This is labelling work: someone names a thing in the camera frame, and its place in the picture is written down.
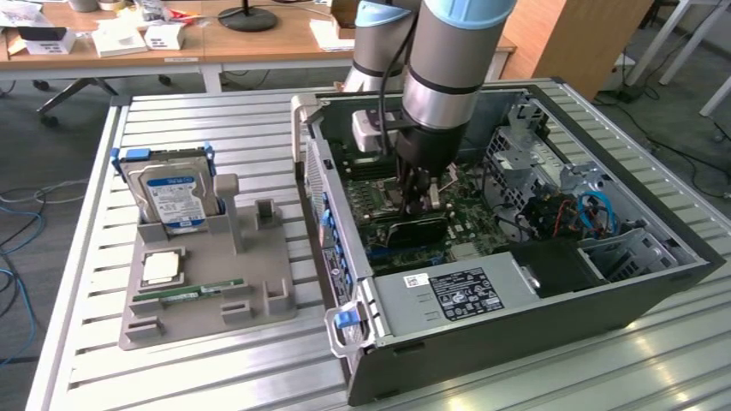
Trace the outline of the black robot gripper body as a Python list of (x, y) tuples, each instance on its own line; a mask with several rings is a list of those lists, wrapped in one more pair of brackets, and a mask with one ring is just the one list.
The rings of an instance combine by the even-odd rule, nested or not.
[(449, 129), (406, 128), (395, 150), (410, 167), (442, 175), (458, 156), (466, 126)]

